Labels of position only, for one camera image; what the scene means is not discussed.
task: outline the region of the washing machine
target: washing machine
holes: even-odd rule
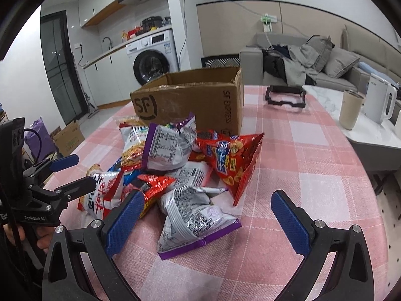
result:
[[[173,31],[165,30],[126,46],[138,83],[144,84],[168,72],[178,71]]]

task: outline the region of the gray pillow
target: gray pillow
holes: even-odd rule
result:
[[[330,78],[340,78],[359,62],[360,56],[335,47],[330,54],[323,72]]]
[[[319,57],[312,68],[317,72],[322,71],[330,57],[333,47],[330,36],[312,36],[306,44],[313,47],[316,52],[319,53]]]

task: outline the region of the washing machine door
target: washing machine door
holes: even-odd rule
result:
[[[159,51],[143,51],[134,61],[134,74],[141,86],[164,75],[169,70],[170,66],[165,55]]]

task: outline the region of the electric kettle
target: electric kettle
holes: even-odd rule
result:
[[[390,95],[391,104],[387,113],[386,109]],[[370,75],[369,87],[362,113],[374,122],[382,124],[384,119],[390,119],[392,117],[396,98],[397,89],[387,80],[372,73]]]

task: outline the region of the kettle handle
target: kettle handle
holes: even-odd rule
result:
[[[385,103],[384,110],[383,110],[383,115],[384,115],[383,119],[391,119],[392,113],[394,112],[394,108],[395,108],[395,102],[397,99],[397,90],[395,89],[394,86],[392,86],[390,84],[387,85],[387,94],[386,95],[388,96],[389,94],[391,94],[390,109],[388,110],[388,113],[386,113],[388,102]]]

